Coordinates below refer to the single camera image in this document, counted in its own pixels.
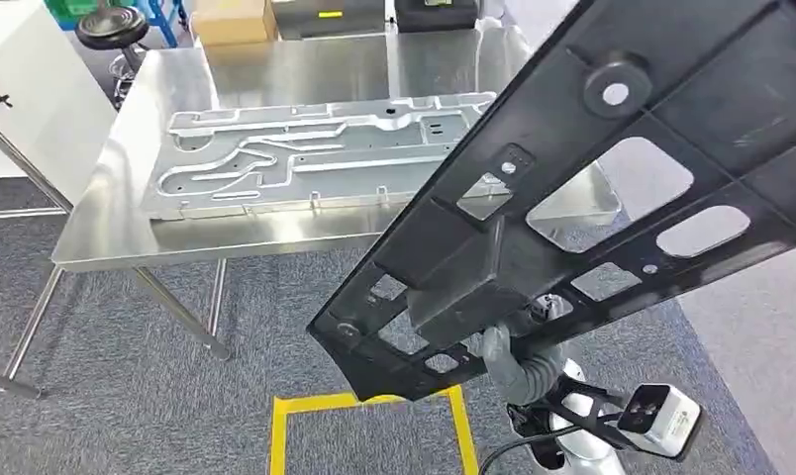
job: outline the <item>metal sheet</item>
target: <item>metal sheet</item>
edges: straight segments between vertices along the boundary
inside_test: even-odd
[[[67,270],[85,271],[370,242],[402,205],[151,222],[141,203],[171,116],[220,107],[499,92],[500,86],[494,86],[506,84],[528,56],[523,44],[511,40],[513,35],[511,29],[474,32],[475,41],[462,42],[465,52],[460,54],[453,53],[453,37],[442,34],[215,48],[208,51],[208,61],[200,49],[150,51],[52,259]],[[337,52],[320,54],[327,50]],[[284,57],[291,54],[299,57]],[[337,63],[338,55],[354,61]],[[414,65],[414,58],[443,66],[424,76],[428,69]],[[501,58],[511,61],[498,67]],[[283,64],[296,68],[282,73]],[[407,68],[419,76],[399,79],[409,77],[402,73]],[[448,70],[453,74],[443,73]],[[594,199],[594,191],[610,191],[602,174],[594,171],[591,178],[583,182],[586,191],[576,200],[576,209],[562,216],[611,219],[617,213],[613,194]]]
[[[496,96],[177,113],[142,207],[180,220],[406,203]]]

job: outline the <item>aluminum plate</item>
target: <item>aluminum plate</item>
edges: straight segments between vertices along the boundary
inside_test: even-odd
[[[485,92],[176,113],[142,208],[151,219],[173,221],[407,203],[495,97]],[[603,190],[598,196],[614,197],[598,169],[588,169],[531,219],[610,221],[617,210],[609,206],[611,213],[594,216],[575,199],[590,196],[594,187]],[[488,175],[465,195],[464,207],[481,213],[509,195]]]

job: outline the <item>white cabinet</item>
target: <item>white cabinet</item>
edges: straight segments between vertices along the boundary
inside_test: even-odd
[[[41,0],[0,1],[0,94],[0,131],[76,203],[116,113]]]

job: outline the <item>mounting hole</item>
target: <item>mounting hole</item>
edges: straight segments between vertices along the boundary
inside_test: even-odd
[[[512,163],[511,161],[504,161],[503,164],[500,165],[500,171],[502,171],[503,173],[506,173],[507,175],[511,175],[517,169],[518,169],[518,167],[515,166],[515,164]]]
[[[629,98],[629,92],[629,86],[622,82],[615,82],[609,84],[608,87],[602,91],[602,100],[609,106],[619,106]]]

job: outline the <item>black plastic panel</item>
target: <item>black plastic panel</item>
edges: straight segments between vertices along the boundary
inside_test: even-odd
[[[614,82],[630,89],[616,109],[598,103]],[[527,226],[533,207],[629,137],[689,170],[690,188],[580,253]],[[456,202],[485,173],[513,196],[478,220]],[[658,247],[661,233],[714,206],[736,208],[749,226],[691,257]],[[583,0],[308,331],[361,400],[416,400],[482,374],[482,361],[460,342],[529,315],[542,295],[559,295],[573,310],[520,326],[516,352],[590,332],[795,246],[796,2]],[[571,283],[606,263],[627,271],[631,286],[597,301]],[[407,289],[392,300],[372,294],[384,274]],[[428,342],[413,354],[377,335],[408,310]],[[437,354],[458,366],[430,368]]]

